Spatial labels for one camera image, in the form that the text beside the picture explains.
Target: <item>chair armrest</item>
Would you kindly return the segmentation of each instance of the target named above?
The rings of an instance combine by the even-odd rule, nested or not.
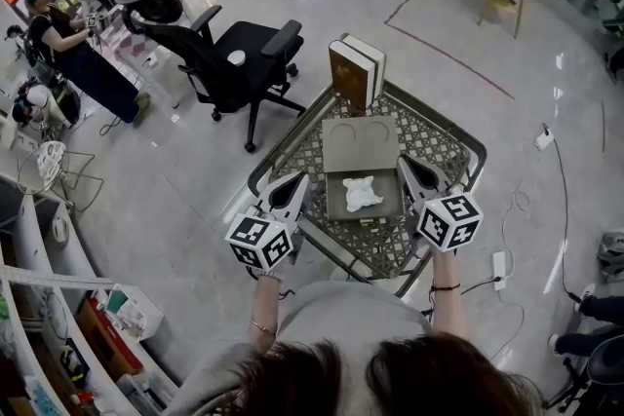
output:
[[[221,10],[221,6],[212,6],[206,12],[204,12],[201,16],[193,21],[191,24],[191,29],[197,33],[206,25],[208,22],[216,16],[216,14]]]
[[[262,48],[260,53],[265,57],[275,57],[283,53],[301,31],[301,23],[291,19]]]

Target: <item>white floor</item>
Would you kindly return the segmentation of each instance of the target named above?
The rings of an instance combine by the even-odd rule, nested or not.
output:
[[[504,248],[501,222],[522,182],[526,211],[514,208],[507,241],[516,272],[499,296],[490,285],[465,296],[474,341],[489,356],[518,329],[494,359],[502,368],[530,377],[550,397],[563,383],[561,362],[546,339],[566,328],[571,302],[561,280],[578,293],[597,278],[598,237],[622,225],[617,196],[624,179],[624,95],[602,63],[602,39],[564,0],[526,0],[518,40],[514,20],[490,13],[476,25],[482,0],[187,0],[195,16],[212,4],[223,11],[211,23],[218,36],[246,19],[280,27],[297,19],[305,39],[295,62],[300,75],[289,98],[308,104],[330,81],[328,43],[350,32],[388,55],[387,79],[445,114],[487,147],[487,163],[474,191],[486,214],[478,239],[459,254],[465,286],[491,276],[491,255]],[[243,143],[246,110],[211,119],[181,73],[170,64],[166,86],[186,90],[178,110],[155,98],[139,129],[121,125],[106,137],[104,111],[74,133],[71,147],[97,153],[93,173],[106,179],[95,204],[79,217],[82,235],[100,272],[140,285],[167,322],[149,342],[153,352],[183,379],[195,360],[221,342],[243,336],[253,282],[222,240],[228,205],[244,193],[247,177],[293,124],[294,114],[262,104],[256,129],[258,151]],[[603,151],[603,106],[605,148]],[[177,115],[179,120],[172,119]],[[561,148],[569,194],[569,230],[563,245],[565,204],[553,145],[538,154],[534,139],[542,123]],[[78,202],[90,188],[83,186]],[[293,285],[324,279],[332,265],[311,247],[294,269]],[[408,300],[422,300],[423,277]]]

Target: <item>bracelet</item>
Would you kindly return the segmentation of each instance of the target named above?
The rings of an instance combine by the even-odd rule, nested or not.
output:
[[[436,287],[434,284],[431,284],[431,292],[433,293],[434,291],[453,291],[454,289],[458,289],[460,286],[461,284],[456,284],[452,287]]]
[[[254,321],[254,320],[251,320],[251,321],[252,321],[252,324],[253,324],[255,327],[257,327],[258,329],[260,329],[263,333],[270,334],[273,338],[276,338],[276,337],[277,337],[277,333],[274,333],[273,331],[268,330],[266,327],[261,326],[260,324],[258,324],[258,323],[257,323],[256,321]]]
[[[264,278],[269,278],[272,280],[275,280],[279,283],[282,282],[282,273],[281,272],[277,272],[277,271],[257,271],[256,275],[260,278],[260,277],[264,277]]]

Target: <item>metal lattice table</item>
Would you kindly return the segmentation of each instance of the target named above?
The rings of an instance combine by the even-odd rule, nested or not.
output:
[[[402,153],[423,158],[439,166],[453,183],[470,190],[486,161],[487,151],[477,139],[437,111],[386,82],[383,94],[368,115],[393,116]],[[428,246],[419,254],[410,237],[414,213],[404,197],[405,214],[366,224],[359,221],[330,221],[323,173],[322,121],[349,117],[346,103],[331,88],[325,90],[306,110],[291,131],[260,162],[249,178],[249,187],[258,195],[264,179],[274,180],[294,171],[307,171],[312,190],[298,221],[298,228],[313,246],[359,281],[369,282],[353,270],[356,261],[371,271],[371,280],[407,276],[397,295],[402,296],[417,279],[430,257]],[[339,257],[346,250],[354,258]]]

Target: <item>black office chair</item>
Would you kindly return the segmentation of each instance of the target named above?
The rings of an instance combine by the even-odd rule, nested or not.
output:
[[[603,334],[616,329],[620,328],[608,325],[599,327],[593,333]],[[573,367],[570,357],[565,357],[564,366],[569,373],[569,380],[558,394],[542,404],[544,409],[558,407],[558,411],[563,414],[574,401],[579,400],[579,409],[585,411],[581,411],[582,414],[598,416],[603,406],[624,401],[624,335],[614,336],[601,343],[580,371]],[[582,390],[587,392],[578,397]]]
[[[234,113],[251,105],[250,122],[245,149],[255,150],[254,130],[260,102],[270,100],[299,112],[303,106],[284,99],[291,84],[287,75],[296,76],[298,70],[289,64],[303,39],[298,36],[301,24],[290,20],[281,30],[238,21],[213,41],[209,21],[221,10],[212,6],[190,28],[167,25],[182,15],[179,0],[116,0],[124,6],[124,24],[133,33],[143,34],[184,59],[179,69],[197,93],[200,102],[214,104],[213,119],[218,122],[221,113]],[[133,12],[143,19],[139,20]],[[236,66],[227,60],[234,51],[245,52],[246,60]],[[208,95],[198,92],[193,77],[197,78]]]

